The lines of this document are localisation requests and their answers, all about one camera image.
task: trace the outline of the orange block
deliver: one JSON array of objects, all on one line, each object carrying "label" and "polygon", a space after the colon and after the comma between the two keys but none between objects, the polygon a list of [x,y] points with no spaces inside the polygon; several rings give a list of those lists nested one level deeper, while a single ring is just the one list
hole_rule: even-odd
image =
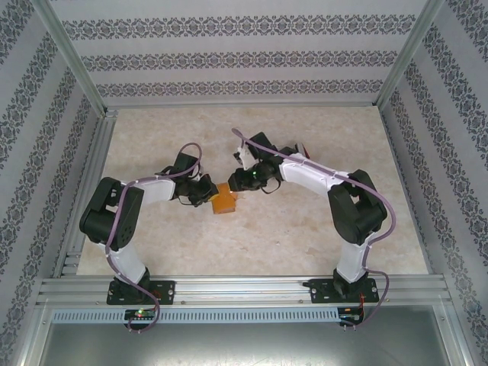
[{"label": "orange block", "polygon": [[228,183],[217,185],[219,194],[212,200],[214,214],[227,214],[236,210],[237,193],[231,192]]}]

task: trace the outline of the patterned wallpaper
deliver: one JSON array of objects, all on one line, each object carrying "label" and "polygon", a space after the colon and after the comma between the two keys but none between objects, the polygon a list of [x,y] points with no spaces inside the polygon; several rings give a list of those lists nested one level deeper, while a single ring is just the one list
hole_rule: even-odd
[{"label": "patterned wallpaper", "polygon": [[383,117],[432,268],[488,364],[488,2],[443,4]]},{"label": "patterned wallpaper", "polygon": [[0,365],[67,230],[98,118],[28,0],[0,4]]},{"label": "patterned wallpaper", "polygon": [[425,0],[52,4],[116,106],[372,102]]}]

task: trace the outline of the beige floor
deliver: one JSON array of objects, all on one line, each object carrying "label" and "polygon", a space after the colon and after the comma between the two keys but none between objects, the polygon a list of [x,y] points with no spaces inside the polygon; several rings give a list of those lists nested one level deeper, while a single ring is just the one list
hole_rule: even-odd
[{"label": "beige floor", "polygon": [[[213,181],[226,181],[239,167],[232,156],[239,139],[231,127],[249,137],[262,130],[278,147],[303,142],[313,160],[330,168],[363,169],[398,216],[395,233],[374,247],[369,267],[391,274],[427,272],[374,107],[123,110],[115,126],[103,176],[124,181],[171,165],[190,141],[202,145],[203,166]],[[133,243],[153,275],[330,275],[341,248],[326,198],[286,183],[270,195],[241,194],[237,211],[224,215],[213,215],[210,204],[152,204],[141,211]],[[78,274],[111,274],[90,242]]]}]

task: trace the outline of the enclosure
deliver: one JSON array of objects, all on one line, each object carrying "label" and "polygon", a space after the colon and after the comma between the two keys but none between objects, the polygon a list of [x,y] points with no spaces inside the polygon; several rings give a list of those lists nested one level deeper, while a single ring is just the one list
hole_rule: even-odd
[{"label": "enclosure", "polygon": [[[1,363],[486,364],[486,6],[4,0]],[[174,302],[152,338],[105,303],[113,271],[79,229],[100,179],[154,175],[196,142],[226,182],[233,127],[363,169],[393,205],[368,259],[390,290],[364,328],[303,286],[330,278],[341,238],[328,199],[287,182],[228,214],[143,207],[132,243]]]}]

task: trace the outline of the mounting plate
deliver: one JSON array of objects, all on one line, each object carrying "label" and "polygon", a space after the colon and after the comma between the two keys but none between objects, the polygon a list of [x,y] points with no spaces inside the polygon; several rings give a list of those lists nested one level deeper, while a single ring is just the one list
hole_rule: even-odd
[{"label": "mounting plate", "polygon": [[367,278],[356,293],[345,298],[336,291],[334,280],[331,278],[313,278],[304,282],[303,285],[310,288],[312,303],[359,303],[360,294],[364,295],[365,303],[377,303],[380,300],[376,281],[373,278]]},{"label": "mounting plate", "polygon": [[[175,282],[150,281],[149,292],[156,296],[160,305],[172,305],[175,299]],[[107,305],[152,305],[153,303],[154,301],[151,298],[137,303],[131,299],[120,297],[116,281],[112,281],[108,287]]]}]

